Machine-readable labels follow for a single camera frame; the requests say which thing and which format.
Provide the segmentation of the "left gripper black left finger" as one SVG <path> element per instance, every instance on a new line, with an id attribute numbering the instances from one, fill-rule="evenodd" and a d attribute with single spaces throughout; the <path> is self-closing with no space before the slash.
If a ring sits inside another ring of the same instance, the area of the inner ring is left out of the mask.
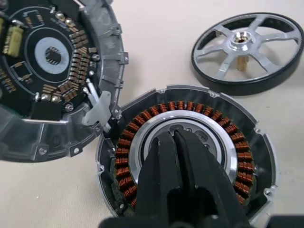
<path id="1" fill-rule="evenodd" d="M 180 217 L 183 187 L 177 146 L 169 132 L 156 136 L 141 168 L 135 214 Z"/>

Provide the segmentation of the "motor cover with circuit board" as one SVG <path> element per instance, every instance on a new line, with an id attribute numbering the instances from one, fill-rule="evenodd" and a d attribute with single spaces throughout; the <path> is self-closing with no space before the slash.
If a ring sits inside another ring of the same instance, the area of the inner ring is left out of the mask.
<path id="1" fill-rule="evenodd" d="M 80 154 L 120 117 L 113 0 L 0 0 L 0 161 Z"/>

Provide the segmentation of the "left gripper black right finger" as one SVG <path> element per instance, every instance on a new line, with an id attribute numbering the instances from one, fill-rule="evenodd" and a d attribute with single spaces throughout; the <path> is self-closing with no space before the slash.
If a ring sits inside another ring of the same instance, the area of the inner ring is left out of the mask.
<path id="1" fill-rule="evenodd" d="M 249 224 L 225 170 L 198 136 L 176 130 L 174 141 L 183 182 L 186 220 L 192 225 Z"/>

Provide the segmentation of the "motor stator housing copper coils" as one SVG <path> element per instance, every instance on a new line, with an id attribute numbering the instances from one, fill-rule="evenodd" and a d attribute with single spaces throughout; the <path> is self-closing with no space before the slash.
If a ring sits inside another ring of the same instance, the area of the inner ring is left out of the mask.
<path id="1" fill-rule="evenodd" d="M 169 85 L 153 89 L 121 108 L 97 147 L 98 183 L 112 217 L 109 228 L 253 228 L 277 188 L 276 152 L 257 119 L 240 103 L 206 87 Z M 247 225 L 192 225 L 185 196 L 180 217 L 135 214 L 138 178 L 153 139 L 176 130 L 194 133 L 225 170 Z"/>

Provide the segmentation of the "spoked silver black motor rotor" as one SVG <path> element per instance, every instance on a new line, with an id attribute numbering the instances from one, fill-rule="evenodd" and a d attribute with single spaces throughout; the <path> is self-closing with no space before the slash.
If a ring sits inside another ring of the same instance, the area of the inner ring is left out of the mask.
<path id="1" fill-rule="evenodd" d="M 276 65 L 259 52 L 263 44 L 288 40 L 297 44 L 297 50 L 283 66 Z M 200 69 L 198 59 L 219 51 L 227 56 L 211 76 Z M 303 53 L 304 29 L 296 21 L 273 12 L 251 12 L 222 20 L 204 31 L 193 45 L 191 64 L 203 86 L 228 95 L 245 96 L 282 84 L 295 72 Z M 225 80 L 234 60 L 247 57 L 253 58 L 266 74 L 252 79 Z"/>

